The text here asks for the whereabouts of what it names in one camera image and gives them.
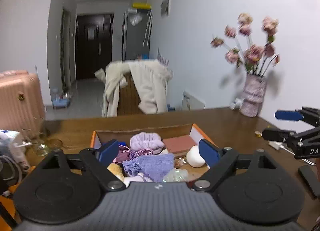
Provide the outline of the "pink hard-shell suitcase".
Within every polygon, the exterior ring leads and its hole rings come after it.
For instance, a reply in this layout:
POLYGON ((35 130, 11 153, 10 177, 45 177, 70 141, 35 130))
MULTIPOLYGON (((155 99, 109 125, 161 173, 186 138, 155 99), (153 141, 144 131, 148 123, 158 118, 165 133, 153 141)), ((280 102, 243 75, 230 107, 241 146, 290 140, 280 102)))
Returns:
POLYGON ((20 132, 28 140, 41 134, 45 119, 40 80, 26 70, 1 72, 1 129, 20 132))

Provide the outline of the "dried pink roses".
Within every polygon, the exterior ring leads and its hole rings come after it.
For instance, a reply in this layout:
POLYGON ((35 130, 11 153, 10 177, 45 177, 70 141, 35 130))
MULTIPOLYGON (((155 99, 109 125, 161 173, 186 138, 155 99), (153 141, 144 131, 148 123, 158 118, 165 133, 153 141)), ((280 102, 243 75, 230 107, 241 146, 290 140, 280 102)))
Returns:
POLYGON ((213 49, 224 47, 227 49, 225 59, 229 64, 244 67, 248 75, 264 77, 270 65, 276 66, 280 62, 280 56, 276 54, 274 41, 278 32, 279 20, 265 17, 262 20, 261 29, 266 35, 266 43, 263 46, 253 43, 252 34, 253 18, 249 13, 241 13, 238 16, 239 27, 226 26, 225 38, 235 41, 235 47, 230 47, 221 37, 214 37, 210 42, 213 49))

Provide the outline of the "pink textured vase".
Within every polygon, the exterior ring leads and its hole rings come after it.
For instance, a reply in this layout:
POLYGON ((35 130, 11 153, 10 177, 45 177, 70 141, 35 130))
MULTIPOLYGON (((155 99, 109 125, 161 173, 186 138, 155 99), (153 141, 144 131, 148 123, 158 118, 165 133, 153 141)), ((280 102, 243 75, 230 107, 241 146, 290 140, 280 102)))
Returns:
POLYGON ((248 74, 242 92, 243 102, 240 113, 244 116, 256 117, 263 105, 267 81, 257 75, 248 74))

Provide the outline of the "pink layered sponge block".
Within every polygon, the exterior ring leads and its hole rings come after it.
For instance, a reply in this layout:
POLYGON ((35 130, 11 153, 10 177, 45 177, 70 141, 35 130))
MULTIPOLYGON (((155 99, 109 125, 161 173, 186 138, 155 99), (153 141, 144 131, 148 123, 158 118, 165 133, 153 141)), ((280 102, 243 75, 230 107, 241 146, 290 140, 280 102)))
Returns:
POLYGON ((163 143, 167 151, 174 154, 175 158, 184 157, 193 146, 197 145, 189 135, 163 139, 163 143))

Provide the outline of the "translucent green soft toy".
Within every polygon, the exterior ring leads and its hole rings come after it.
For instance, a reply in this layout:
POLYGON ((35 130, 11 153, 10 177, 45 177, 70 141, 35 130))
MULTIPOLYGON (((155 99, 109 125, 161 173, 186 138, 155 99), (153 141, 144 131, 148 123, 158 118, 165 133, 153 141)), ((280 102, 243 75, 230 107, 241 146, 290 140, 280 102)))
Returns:
POLYGON ((189 173, 185 169, 173 168, 163 177, 163 182, 187 182, 189 181, 189 173))

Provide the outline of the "grey refrigerator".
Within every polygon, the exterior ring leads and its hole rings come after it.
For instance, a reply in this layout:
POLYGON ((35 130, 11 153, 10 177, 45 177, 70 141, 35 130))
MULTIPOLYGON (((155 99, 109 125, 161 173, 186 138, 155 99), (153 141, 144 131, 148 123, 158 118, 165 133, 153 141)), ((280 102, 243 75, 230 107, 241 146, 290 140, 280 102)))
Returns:
POLYGON ((150 10, 128 9, 123 19, 121 60, 147 60, 150 54, 150 10))

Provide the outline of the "orange cardboard box with pumpkin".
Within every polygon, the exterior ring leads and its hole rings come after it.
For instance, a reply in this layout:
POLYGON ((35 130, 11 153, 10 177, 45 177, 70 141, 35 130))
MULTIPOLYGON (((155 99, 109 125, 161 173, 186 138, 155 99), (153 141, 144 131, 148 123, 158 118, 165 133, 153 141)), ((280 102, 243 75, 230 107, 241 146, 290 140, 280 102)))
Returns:
POLYGON ((125 185, 132 182, 190 182, 209 169, 199 143, 209 137, 197 124, 127 131, 94 131, 91 147, 99 149, 112 139, 118 155, 108 166, 125 185))

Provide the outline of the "white and yellow plush toy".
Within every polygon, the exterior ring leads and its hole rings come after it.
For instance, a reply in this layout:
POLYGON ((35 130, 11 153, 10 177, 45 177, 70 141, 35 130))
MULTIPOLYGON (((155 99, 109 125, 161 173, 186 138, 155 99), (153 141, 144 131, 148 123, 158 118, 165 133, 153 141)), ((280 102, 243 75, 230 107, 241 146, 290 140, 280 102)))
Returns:
POLYGON ((119 166, 118 164, 115 163, 111 163, 108 167, 107 167, 108 171, 110 171, 112 174, 114 174, 116 176, 116 178, 118 178, 120 181, 124 181, 124 174, 123 174, 123 169, 121 168, 121 166, 119 166))

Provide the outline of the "lilac fluffy towel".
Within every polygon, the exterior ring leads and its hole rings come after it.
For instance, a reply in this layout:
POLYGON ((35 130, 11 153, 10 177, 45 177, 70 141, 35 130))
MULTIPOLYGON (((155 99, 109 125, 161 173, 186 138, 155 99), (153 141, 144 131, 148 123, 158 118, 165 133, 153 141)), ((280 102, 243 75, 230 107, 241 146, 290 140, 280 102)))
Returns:
POLYGON ((165 144, 157 133, 140 132, 130 139, 130 148, 133 151, 150 148, 153 150, 153 154, 160 154, 164 147, 165 144))

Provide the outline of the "white charger adapter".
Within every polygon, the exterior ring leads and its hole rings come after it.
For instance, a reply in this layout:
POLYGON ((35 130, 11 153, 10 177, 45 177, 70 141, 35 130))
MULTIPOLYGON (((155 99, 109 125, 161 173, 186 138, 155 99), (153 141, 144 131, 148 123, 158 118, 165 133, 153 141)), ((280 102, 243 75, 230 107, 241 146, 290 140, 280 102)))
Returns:
POLYGON ((286 147, 283 145, 283 143, 276 142, 276 141, 269 141, 268 144, 274 148, 275 150, 280 150, 280 149, 286 149, 286 147))

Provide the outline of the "dark brown entrance door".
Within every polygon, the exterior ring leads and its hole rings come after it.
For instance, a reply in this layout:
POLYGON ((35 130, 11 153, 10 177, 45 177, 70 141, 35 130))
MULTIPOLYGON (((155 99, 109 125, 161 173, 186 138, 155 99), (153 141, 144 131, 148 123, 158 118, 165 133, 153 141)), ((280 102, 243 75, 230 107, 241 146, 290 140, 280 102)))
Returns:
POLYGON ((95 78, 112 61, 113 14, 80 15, 76 19, 76 79, 95 78))

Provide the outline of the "small white jar by vase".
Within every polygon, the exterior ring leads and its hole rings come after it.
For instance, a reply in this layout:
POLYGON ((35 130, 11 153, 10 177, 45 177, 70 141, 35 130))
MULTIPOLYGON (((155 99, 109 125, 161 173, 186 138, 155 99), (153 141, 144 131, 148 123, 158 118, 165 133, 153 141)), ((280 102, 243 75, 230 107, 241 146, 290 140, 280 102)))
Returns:
POLYGON ((231 110, 240 110, 243 104, 243 99, 235 98, 233 101, 231 101, 229 107, 231 110))

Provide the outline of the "yellow box on refrigerator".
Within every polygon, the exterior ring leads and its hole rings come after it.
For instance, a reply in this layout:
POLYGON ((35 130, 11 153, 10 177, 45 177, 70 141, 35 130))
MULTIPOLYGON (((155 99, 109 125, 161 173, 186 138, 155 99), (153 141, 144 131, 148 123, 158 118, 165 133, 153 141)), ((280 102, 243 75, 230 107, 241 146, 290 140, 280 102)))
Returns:
POLYGON ((151 10, 151 5, 147 3, 132 3, 134 9, 151 10))

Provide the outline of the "purple satin scrunchie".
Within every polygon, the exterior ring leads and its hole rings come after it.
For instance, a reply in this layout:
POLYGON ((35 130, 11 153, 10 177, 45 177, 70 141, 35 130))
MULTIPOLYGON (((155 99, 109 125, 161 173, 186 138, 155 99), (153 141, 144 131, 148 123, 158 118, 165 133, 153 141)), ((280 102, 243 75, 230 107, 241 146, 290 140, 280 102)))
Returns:
POLYGON ((140 151, 133 151, 127 146, 119 145, 119 152, 116 158, 113 160, 113 163, 120 164, 124 161, 136 159, 140 156, 153 155, 153 150, 150 148, 145 148, 140 151))

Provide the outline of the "clear plastic snack packet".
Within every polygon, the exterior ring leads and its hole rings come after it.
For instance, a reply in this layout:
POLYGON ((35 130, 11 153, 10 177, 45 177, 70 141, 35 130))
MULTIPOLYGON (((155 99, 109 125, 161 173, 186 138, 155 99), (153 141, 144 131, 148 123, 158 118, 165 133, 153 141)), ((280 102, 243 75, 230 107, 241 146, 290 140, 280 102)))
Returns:
POLYGON ((184 158, 179 158, 175 160, 174 166, 176 169, 179 169, 187 164, 188 162, 184 158))

